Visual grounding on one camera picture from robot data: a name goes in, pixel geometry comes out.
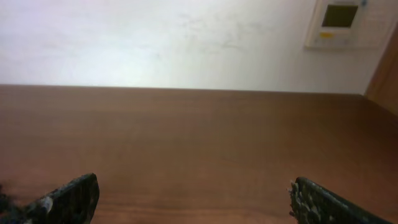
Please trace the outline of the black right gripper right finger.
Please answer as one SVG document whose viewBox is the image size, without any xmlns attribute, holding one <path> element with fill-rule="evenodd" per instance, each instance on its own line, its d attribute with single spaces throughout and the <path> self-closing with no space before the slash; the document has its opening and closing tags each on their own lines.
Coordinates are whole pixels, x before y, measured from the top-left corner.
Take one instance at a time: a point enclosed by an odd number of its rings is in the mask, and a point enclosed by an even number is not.
<svg viewBox="0 0 398 224">
<path fill-rule="evenodd" d="M 308 178 L 290 184 L 289 214 L 298 224 L 391 224 Z"/>
</svg>

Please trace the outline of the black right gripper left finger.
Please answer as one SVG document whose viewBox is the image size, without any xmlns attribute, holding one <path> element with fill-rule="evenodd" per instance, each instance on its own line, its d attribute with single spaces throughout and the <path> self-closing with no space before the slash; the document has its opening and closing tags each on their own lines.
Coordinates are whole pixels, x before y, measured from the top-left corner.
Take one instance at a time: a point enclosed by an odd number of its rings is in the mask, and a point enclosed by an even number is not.
<svg viewBox="0 0 398 224">
<path fill-rule="evenodd" d="M 25 223 L 87 224 L 96 210 L 100 190 L 97 176 L 85 174 L 49 192 L 25 208 Z"/>
</svg>

